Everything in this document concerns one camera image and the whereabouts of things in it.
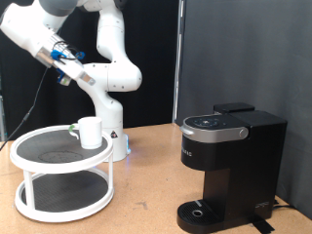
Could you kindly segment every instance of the black coffee maker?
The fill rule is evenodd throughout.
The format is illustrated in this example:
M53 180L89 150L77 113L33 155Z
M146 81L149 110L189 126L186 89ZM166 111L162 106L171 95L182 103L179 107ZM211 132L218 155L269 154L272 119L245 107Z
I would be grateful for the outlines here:
M287 121L245 103L186 118L181 161L205 171L205 183L203 199L178 208L180 228L212 233L271 217L286 127Z

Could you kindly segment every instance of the round tray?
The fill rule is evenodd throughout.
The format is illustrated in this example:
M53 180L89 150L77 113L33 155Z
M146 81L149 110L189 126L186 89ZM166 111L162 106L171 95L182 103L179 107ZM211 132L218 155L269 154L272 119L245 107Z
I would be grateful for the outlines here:
M28 172L66 174L94 167L113 153L112 139L107 133L102 132L102 147L84 149L68 128L54 126L19 137L11 146L11 161Z
M114 195L108 175L95 168L65 175L35 174L32 180L35 210L26 205L24 182L17 190L15 202L21 214L38 221L67 222L93 215Z

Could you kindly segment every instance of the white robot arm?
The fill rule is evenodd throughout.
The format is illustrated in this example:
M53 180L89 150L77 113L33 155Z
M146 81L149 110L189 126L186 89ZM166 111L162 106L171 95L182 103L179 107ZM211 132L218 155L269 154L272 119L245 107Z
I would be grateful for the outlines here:
M130 62L124 45L124 20L120 11L126 0L34 0L28 7L11 4L0 19L0 29L16 44L29 51L47 67L63 72L61 83L77 81L93 100L103 130L112 135L114 161L124 159L129 150L123 133L123 107L107 92L128 92L141 84L139 69ZM81 64L62 44L56 32L75 7L99 11L97 50L111 63ZM53 52L61 53L54 57Z
M88 77L83 65L66 49L66 46L60 43L63 39L56 34L75 8L75 5L70 6L69 2L67 2L68 9L63 10L61 17L47 13L39 0L35 0L28 7L20 7L13 3L2 15L0 28L12 41L29 51L47 67L54 66L62 71L67 77L62 81L63 85L68 85L70 79L76 81L82 79L93 84L95 81ZM53 51L62 52L68 59L53 59Z

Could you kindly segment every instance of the mug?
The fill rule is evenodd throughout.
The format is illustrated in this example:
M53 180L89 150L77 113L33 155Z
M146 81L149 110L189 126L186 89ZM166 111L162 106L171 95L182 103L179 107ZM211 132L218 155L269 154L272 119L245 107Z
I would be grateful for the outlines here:
M84 117L78 120L78 125L81 147L84 149L96 149L101 147L101 118ZM70 125L68 131L72 136L79 139L79 136L72 132L74 128L76 128L76 126L72 124Z

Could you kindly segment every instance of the table surface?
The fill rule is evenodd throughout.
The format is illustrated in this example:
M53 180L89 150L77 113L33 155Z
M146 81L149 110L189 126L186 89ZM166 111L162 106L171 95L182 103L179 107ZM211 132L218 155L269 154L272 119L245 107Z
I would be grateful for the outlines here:
M181 131L175 124L126 129L132 153L114 163L115 195L103 210L68 223L44 223L23 217L14 199L22 170L10 161L9 142L0 153L0 233L185 233L176 224L176 209L201 199L204 172L180 161ZM98 168L107 172L108 164ZM278 209L267 220L275 234L311 234L311 219L292 209ZM251 225L218 233L259 234Z

